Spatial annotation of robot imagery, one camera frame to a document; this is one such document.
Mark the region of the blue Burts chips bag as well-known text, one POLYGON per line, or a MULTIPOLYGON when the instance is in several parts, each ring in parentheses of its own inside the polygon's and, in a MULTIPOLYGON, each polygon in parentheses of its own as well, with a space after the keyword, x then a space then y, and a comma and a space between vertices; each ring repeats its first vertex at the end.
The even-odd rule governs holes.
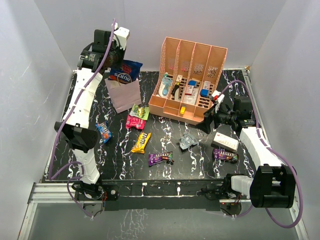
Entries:
POLYGON ((134 82, 139 76, 142 63, 124 59, 119 69, 111 69, 108 77, 109 81, 116 81, 120 84, 134 82))

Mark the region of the clear silver snack wrapper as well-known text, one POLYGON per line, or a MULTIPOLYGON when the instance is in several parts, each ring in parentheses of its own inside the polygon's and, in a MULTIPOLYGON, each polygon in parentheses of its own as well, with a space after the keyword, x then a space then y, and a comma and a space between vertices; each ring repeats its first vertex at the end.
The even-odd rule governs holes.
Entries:
POLYGON ((191 146, 195 146, 199 143, 199 140, 192 134, 185 132, 179 139, 179 147, 182 151, 187 150, 191 146))

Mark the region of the pale pink paper bag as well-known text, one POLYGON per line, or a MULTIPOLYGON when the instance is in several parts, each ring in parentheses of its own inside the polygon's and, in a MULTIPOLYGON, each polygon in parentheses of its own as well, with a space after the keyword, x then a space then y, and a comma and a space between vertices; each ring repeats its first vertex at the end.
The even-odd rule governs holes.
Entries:
POLYGON ((128 84, 106 79, 105 85, 112 105, 118 114, 131 109, 134 104, 140 105, 142 103, 138 78, 128 84))

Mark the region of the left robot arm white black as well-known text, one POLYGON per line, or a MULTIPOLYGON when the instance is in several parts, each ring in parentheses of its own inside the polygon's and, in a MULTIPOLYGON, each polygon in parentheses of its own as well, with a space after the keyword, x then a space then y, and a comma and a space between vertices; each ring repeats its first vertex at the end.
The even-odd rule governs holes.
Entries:
POLYGON ((72 188, 92 200, 100 199, 105 191, 94 153, 98 133, 89 128, 91 107, 104 72, 121 65, 129 36, 129 29, 124 27, 113 31, 94 31, 93 42, 80 53, 68 109, 62 120, 54 125, 56 132, 66 140, 80 168, 79 183, 72 188))

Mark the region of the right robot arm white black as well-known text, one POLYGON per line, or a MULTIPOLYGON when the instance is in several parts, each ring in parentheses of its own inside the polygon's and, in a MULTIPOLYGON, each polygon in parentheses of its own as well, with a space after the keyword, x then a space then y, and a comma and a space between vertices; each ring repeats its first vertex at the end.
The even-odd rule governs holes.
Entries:
POLYGON ((196 128, 209 134, 211 124, 229 125, 240 142, 248 150, 256 167, 253 178, 244 174, 228 173, 219 187, 220 194, 233 199, 242 194, 250 199, 255 208, 283 208, 293 206, 296 190, 294 172, 269 151, 262 130, 255 117, 249 97, 236 96, 233 108, 223 103, 224 96, 214 94, 213 106, 204 113, 196 128))

